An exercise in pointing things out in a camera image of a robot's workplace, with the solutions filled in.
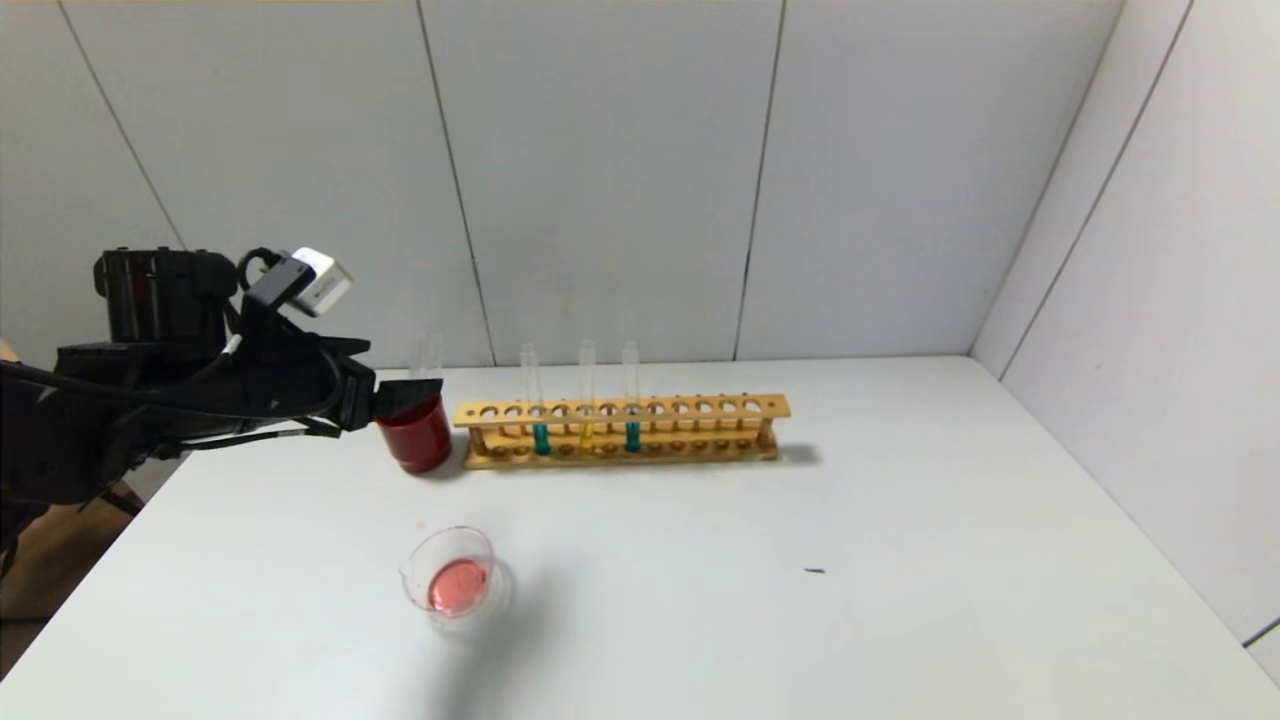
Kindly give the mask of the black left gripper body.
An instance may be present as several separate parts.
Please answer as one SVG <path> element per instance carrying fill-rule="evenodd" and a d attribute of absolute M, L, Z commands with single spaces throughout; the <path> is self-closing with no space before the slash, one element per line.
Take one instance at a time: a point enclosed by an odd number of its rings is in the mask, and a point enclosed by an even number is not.
<path fill-rule="evenodd" d="M 251 414 L 284 420 L 319 418 L 357 430 L 372 418 L 376 374 L 356 357 L 371 342 L 315 333 L 248 342 Z"/>

